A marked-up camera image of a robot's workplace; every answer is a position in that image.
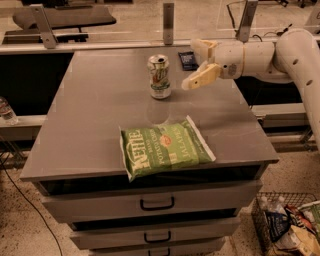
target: green chip bag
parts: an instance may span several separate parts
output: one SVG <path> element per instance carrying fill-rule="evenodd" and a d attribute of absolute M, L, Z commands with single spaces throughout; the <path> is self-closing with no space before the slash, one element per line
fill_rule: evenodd
<path fill-rule="evenodd" d="M 215 160 L 189 116 L 181 123 L 121 130 L 121 149 L 130 182 Z"/>

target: aluminum can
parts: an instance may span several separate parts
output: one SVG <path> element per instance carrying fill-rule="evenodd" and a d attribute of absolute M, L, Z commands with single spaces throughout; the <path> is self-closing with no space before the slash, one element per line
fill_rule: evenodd
<path fill-rule="evenodd" d="M 153 55 L 148 60 L 150 78 L 150 94 L 155 99 L 165 99 L 170 96 L 171 88 L 168 78 L 168 57 L 162 54 Z"/>

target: drawer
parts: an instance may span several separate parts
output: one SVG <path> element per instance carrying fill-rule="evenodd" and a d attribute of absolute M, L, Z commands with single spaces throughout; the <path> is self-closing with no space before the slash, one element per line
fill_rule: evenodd
<path fill-rule="evenodd" d="M 89 256 L 179 256 L 195 253 L 210 253 L 221 250 L 224 238 L 188 241 L 186 243 L 169 244 L 167 246 L 123 247 L 118 250 L 92 250 Z"/>
<path fill-rule="evenodd" d="M 231 236 L 240 224 L 238 217 L 190 221 L 177 219 L 172 221 L 167 218 L 167 223 L 150 225 L 143 225 L 142 220 L 142 225 L 137 223 L 128 227 L 73 232 L 70 238 L 79 249 L 149 245 Z"/>
<path fill-rule="evenodd" d="M 248 206 L 260 180 L 51 196 L 43 205 L 60 223 L 132 218 Z"/>

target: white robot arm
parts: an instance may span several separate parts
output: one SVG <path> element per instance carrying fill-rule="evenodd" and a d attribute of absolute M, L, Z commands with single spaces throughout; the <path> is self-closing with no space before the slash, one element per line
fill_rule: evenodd
<path fill-rule="evenodd" d="M 185 90 L 240 76 L 271 83 L 293 81 L 320 150 L 320 50 L 310 32 L 292 29 L 276 43 L 193 40 L 191 48 L 205 61 L 183 81 Z"/>

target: gray cabinet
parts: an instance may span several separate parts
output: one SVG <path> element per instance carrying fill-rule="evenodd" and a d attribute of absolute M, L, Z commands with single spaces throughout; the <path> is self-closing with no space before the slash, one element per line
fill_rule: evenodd
<path fill-rule="evenodd" d="M 178 52 L 188 47 L 79 51 L 74 54 L 21 179 L 70 238 L 91 255 L 163 256 L 220 250 L 239 210 L 278 161 L 232 80 L 183 91 Z M 172 94 L 154 100 L 146 61 L 170 60 Z M 133 182 L 123 165 L 119 127 L 150 127 L 189 115 L 216 156 L 213 163 Z"/>

